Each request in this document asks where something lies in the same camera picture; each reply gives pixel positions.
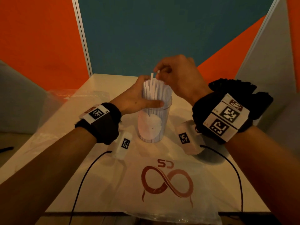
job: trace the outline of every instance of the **person's left hand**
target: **person's left hand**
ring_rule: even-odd
[[[114,104],[122,113],[132,114],[144,108],[160,108],[164,103],[161,100],[147,100],[142,98],[143,83],[149,80],[150,76],[141,75],[129,89],[114,98],[110,103]]]

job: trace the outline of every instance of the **hand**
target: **hand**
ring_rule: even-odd
[[[191,57],[186,58],[184,55],[165,57],[154,68],[154,72],[157,71],[160,72],[156,75],[156,79],[164,81],[176,95],[192,106],[213,92],[205,83]]]
[[[161,100],[147,100],[142,98],[143,83],[149,80],[150,76],[141,75],[129,89],[114,98],[110,103],[114,104],[122,113],[132,114],[144,108],[160,108],[164,103]]]

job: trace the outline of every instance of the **wrist tracker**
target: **wrist tracker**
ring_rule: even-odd
[[[105,102],[99,106],[95,105],[80,117],[82,119],[75,124],[75,128],[85,128],[97,139],[97,143],[109,145],[119,136],[118,124],[122,114],[111,103]]]
[[[268,93],[252,94],[257,87],[250,82],[219,79],[209,87],[214,92],[194,104],[193,119],[196,132],[219,144],[250,128],[273,102]]]

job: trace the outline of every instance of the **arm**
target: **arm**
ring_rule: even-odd
[[[132,87],[111,101],[122,115],[163,106],[162,101],[142,98],[143,82],[147,79],[150,76],[140,76]],[[1,222],[35,224],[96,142],[87,130],[75,128],[3,182],[0,185]]]
[[[191,58],[164,58],[154,68],[158,70],[156,77],[192,106],[212,92]],[[283,224],[299,223],[300,162],[290,151],[256,127],[236,134],[225,146],[274,215]]]
[[[300,220],[300,163],[257,127],[236,134],[225,147],[259,196],[283,224]]]

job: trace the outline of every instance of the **forearm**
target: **forearm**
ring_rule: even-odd
[[[0,185],[3,224],[34,224],[61,192],[96,143],[75,128]]]
[[[300,219],[300,162],[257,127],[225,144],[262,200],[283,224]]]

